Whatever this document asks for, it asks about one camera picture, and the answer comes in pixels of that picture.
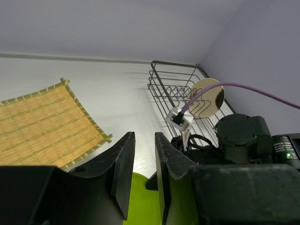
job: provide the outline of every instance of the white wall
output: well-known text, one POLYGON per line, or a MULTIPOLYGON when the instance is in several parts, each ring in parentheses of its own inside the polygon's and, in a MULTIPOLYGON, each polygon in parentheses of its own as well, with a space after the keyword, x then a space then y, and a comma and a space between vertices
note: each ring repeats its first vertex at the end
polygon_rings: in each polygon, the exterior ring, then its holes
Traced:
POLYGON ((0 52, 197 63, 242 0, 1 0, 0 52))
MULTIPOLYGON (((249 84, 300 104, 300 1, 247 0, 201 66, 220 81, 249 84)), ((238 88, 225 87, 237 112, 263 116, 273 135, 300 133, 300 112, 238 88)))

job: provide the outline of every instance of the purple cable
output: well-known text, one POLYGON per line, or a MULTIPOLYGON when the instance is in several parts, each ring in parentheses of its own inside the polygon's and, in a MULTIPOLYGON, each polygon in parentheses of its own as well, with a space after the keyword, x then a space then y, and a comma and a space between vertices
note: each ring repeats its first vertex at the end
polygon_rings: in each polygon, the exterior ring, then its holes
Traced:
POLYGON ((289 105, 291 107, 294 107, 296 109, 300 109, 300 105, 297 105, 297 104, 294 104, 292 102, 289 102, 289 101, 286 101, 282 98, 279 98, 279 97, 276 97, 270 93, 267 93, 263 90, 259 90, 259 89, 256 89, 256 88, 253 88, 253 87, 250 87, 250 86, 247 86, 247 85, 244 85, 244 84, 238 84, 238 83, 231 83, 231 82, 220 82, 220 83, 215 83, 215 84, 212 84, 211 86, 208 86, 206 88, 204 88, 202 91, 198 92, 197 94, 195 94, 195 96, 193 96, 191 98, 191 100, 189 100, 188 103, 186 103, 184 105, 184 107, 182 108, 181 110, 181 113, 185 113, 189 107, 193 104, 194 101, 197 100, 197 98, 199 98, 201 95, 203 95, 205 92, 213 89, 213 88, 216 88, 216 87, 219 87, 219 86, 234 86, 234 87, 239 87, 239 88, 244 88, 244 89, 248 89, 248 90, 251 90, 251 91, 254 91, 254 92, 257 92, 259 94, 262 94, 262 95, 265 95, 265 96, 268 96, 274 100, 277 100, 278 102, 281 102, 283 104, 286 104, 286 105, 289 105))

